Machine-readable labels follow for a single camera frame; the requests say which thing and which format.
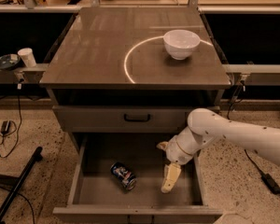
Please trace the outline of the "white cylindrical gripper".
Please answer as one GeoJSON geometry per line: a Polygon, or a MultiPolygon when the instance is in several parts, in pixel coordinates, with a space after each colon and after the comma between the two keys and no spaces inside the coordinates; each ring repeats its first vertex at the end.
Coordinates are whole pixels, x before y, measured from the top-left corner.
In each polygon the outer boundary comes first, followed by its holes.
{"type": "Polygon", "coordinates": [[[166,158],[170,164],[164,166],[164,175],[161,185],[162,193],[169,193],[181,174],[181,166],[193,159],[201,149],[209,146],[217,140],[214,136],[200,135],[186,127],[180,134],[175,135],[168,143],[166,141],[157,144],[157,148],[165,150],[166,158]]]}

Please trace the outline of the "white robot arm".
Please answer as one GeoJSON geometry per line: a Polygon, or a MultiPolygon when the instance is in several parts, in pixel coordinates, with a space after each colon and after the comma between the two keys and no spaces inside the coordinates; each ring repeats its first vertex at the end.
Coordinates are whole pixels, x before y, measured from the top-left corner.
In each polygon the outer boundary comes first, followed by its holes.
{"type": "Polygon", "coordinates": [[[187,126],[181,133],[157,144],[170,162],[164,167],[161,192],[170,192],[180,176],[181,166],[219,139],[255,151],[280,166],[280,129],[225,119],[209,109],[197,108],[189,113],[187,126]]]}

